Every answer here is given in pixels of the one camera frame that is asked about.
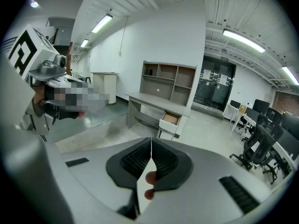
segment fluorescent light fixture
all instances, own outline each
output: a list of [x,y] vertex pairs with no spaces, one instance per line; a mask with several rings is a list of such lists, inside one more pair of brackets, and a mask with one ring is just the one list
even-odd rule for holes
[[95,28],[92,30],[93,33],[97,33],[107,22],[109,22],[113,16],[110,14],[106,14],[102,20],[98,22],[98,24],[95,26]]
[[86,44],[88,44],[88,42],[89,42],[89,40],[85,39],[85,40],[82,42],[81,47],[86,46]]
[[30,3],[31,7],[37,8],[38,7],[38,3],[36,1],[32,1]]
[[299,85],[298,80],[297,80],[296,77],[291,73],[291,71],[289,70],[289,68],[287,68],[286,66],[283,66],[282,69],[286,72],[286,74],[288,74],[288,76],[291,78],[291,80],[292,80],[296,85]]
[[254,43],[253,41],[247,39],[246,37],[241,36],[241,35],[239,35],[239,34],[237,34],[237,33],[235,33],[235,32],[229,31],[229,30],[227,30],[227,29],[224,29],[224,31],[223,31],[223,35],[228,36],[228,37],[233,38],[233,39],[236,39],[236,40],[238,40],[238,41],[240,41],[240,42],[243,42],[243,43],[245,43],[245,44],[251,46],[252,48],[258,50],[258,51],[261,52],[261,53],[264,52],[264,51],[266,51],[266,50],[265,50],[264,48],[262,48],[260,45]]

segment brick wall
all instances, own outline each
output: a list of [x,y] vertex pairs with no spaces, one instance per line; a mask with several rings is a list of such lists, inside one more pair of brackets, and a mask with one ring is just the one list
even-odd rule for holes
[[277,91],[272,108],[299,116],[299,96]]

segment white paper sign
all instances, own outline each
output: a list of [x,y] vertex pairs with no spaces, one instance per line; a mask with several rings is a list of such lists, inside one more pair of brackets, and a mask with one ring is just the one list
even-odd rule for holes
[[204,69],[204,74],[203,74],[202,78],[206,79],[206,80],[209,80],[210,79],[210,75],[211,75],[211,71]]
[[223,84],[223,85],[226,85],[226,81],[228,79],[228,76],[225,76],[223,74],[221,74],[221,77],[220,77],[220,84]]

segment open drawer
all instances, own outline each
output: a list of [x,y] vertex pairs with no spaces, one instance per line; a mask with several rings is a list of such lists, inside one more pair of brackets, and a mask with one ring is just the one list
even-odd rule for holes
[[166,130],[170,133],[175,133],[180,119],[181,117],[176,114],[165,112],[162,119],[159,121],[159,126],[163,130]]

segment glass door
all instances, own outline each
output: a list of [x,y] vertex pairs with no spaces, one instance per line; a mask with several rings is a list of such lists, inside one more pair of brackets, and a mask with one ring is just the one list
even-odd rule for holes
[[205,56],[194,102],[223,111],[232,88],[234,72],[234,65]]

